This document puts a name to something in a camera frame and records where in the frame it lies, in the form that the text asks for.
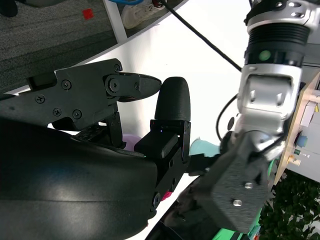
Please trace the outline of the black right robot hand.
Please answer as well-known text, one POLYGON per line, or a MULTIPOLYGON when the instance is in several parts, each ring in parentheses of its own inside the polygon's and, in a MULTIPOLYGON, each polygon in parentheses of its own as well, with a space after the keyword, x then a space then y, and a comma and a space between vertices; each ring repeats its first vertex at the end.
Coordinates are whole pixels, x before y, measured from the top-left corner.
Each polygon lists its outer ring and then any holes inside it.
POLYGON ((124 240, 142 231, 189 164, 187 81, 123 72, 118 59, 29 79, 0 98, 0 237, 124 240), (157 95, 126 150, 118 103, 157 95))

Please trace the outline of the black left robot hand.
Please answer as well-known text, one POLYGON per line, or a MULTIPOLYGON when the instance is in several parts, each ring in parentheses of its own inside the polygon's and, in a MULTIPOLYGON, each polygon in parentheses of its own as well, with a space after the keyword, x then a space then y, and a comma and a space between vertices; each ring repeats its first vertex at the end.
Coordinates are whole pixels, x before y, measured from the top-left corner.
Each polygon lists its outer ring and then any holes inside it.
POLYGON ((250 231, 268 195, 266 153, 273 143, 260 131, 229 131, 218 154, 191 156, 187 172, 200 176, 193 198, 219 228, 250 231))

